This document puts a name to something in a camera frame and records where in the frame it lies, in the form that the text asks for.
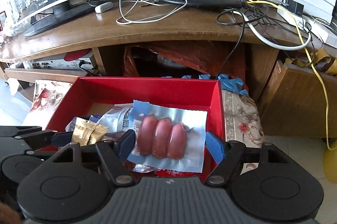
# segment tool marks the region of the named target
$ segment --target floral cloth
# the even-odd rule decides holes
[[[253,99],[222,90],[226,141],[238,140],[247,147],[260,148],[265,141],[260,117]],[[242,173],[256,169],[258,163],[244,164]]]
[[[36,80],[33,105],[22,125],[41,126],[42,130],[45,130],[58,104],[71,86],[72,83]]]

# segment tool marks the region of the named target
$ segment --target picture frame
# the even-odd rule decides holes
[[[6,12],[5,11],[0,12],[0,31],[3,30],[6,18],[7,18]]]

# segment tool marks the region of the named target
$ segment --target tile floor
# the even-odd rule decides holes
[[[11,96],[9,87],[0,80],[0,126],[22,124],[31,107],[31,102],[17,93]],[[337,223],[337,184],[330,183],[324,175],[322,157],[325,144],[318,138],[266,137],[266,141],[274,143],[316,179],[324,189],[324,201],[316,220],[320,224]]]
[[[0,126],[20,126],[31,106],[20,93],[12,96],[9,87],[0,80]]]

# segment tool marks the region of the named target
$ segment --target sausage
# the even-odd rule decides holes
[[[142,155],[151,154],[153,134],[156,129],[158,120],[154,115],[145,116],[140,124],[137,136],[137,147]]]
[[[170,118],[166,117],[158,121],[151,148],[152,154],[156,158],[161,159],[166,157],[171,131],[172,124]]]
[[[185,153],[187,134],[182,124],[172,128],[171,137],[167,146],[167,156],[171,159],[182,158]]]

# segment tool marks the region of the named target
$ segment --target red box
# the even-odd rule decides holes
[[[74,117],[88,115],[94,103],[120,104],[132,103],[133,100],[165,107],[206,110],[206,130],[225,137],[220,82],[198,79],[80,77],[64,96],[47,129],[63,132]],[[207,151],[203,174],[208,174],[213,167]]]

